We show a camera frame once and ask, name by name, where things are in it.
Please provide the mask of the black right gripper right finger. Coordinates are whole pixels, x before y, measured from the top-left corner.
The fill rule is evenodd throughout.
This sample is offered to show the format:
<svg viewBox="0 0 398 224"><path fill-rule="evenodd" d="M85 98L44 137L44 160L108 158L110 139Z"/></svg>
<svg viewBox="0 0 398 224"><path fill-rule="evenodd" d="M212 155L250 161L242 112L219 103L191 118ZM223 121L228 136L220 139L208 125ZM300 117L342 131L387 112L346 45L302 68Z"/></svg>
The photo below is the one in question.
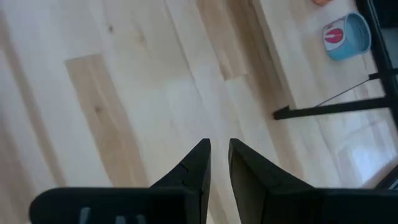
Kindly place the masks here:
<svg viewBox="0 0 398 224"><path fill-rule="evenodd" d="M398 224L398 190L314 187L239 139L228 157L242 224Z"/></svg>

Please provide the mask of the black metal shelf frame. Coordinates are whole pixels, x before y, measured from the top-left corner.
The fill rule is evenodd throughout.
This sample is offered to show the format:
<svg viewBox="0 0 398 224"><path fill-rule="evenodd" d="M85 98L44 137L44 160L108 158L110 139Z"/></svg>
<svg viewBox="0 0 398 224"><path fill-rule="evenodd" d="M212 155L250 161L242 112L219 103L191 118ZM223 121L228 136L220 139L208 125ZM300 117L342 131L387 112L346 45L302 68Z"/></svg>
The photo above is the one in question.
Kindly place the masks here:
<svg viewBox="0 0 398 224"><path fill-rule="evenodd" d="M352 111L363 111L388 108L394 104L391 96L382 98L372 98L368 100L350 101L347 103L338 103L326 106L316 106L313 108L304 108L291 110L288 106L273 112L272 116L275 120L299 118L306 116L316 116L325 114L345 113Z"/></svg>

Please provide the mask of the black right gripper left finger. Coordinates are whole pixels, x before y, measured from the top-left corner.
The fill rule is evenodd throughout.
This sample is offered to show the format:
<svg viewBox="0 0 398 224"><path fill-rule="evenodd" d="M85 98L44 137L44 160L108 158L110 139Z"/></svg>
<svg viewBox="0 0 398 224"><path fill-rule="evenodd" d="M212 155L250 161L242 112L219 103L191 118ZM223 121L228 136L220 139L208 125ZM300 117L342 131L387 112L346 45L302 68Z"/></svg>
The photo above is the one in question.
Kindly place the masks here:
<svg viewBox="0 0 398 224"><path fill-rule="evenodd" d="M31 224L205 224L211 142L202 139L147 188L60 187L31 202Z"/></svg>

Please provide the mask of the short blue can red label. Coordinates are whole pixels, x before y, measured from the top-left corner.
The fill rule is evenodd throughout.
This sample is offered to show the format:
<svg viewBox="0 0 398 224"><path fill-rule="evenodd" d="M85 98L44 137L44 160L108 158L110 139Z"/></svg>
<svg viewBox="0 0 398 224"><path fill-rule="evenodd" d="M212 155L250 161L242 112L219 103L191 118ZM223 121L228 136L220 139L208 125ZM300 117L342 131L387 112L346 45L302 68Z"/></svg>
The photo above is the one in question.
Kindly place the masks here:
<svg viewBox="0 0 398 224"><path fill-rule="evenodd" d="M371 48L371 31L365 18L357 12L329 23L323 28L323 44L335 61L365 54Z"/></svg>

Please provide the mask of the black table frame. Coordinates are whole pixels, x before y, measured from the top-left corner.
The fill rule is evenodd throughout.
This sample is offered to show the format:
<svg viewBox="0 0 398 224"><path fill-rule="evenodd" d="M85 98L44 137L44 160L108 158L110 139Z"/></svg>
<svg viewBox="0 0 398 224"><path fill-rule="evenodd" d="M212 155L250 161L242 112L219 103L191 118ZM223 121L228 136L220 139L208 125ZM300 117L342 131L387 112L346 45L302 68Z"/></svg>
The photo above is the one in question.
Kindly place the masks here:
<svg viewBox="0 0 398 224"><path fill-rule="evenodd" d="M355 0L358 11L364 16L369 24L372 34L372 55L376 63L376 67L380 72L390 71L394 67L389 57L387 47L382 36L381 26L375 7L376 0ZM381 78L381 84L386 97L392 100L389 106L392 119L396 130L398 131L398 81L392 75ZM398 165L376 185L377 189L398 190Z"/></svg>

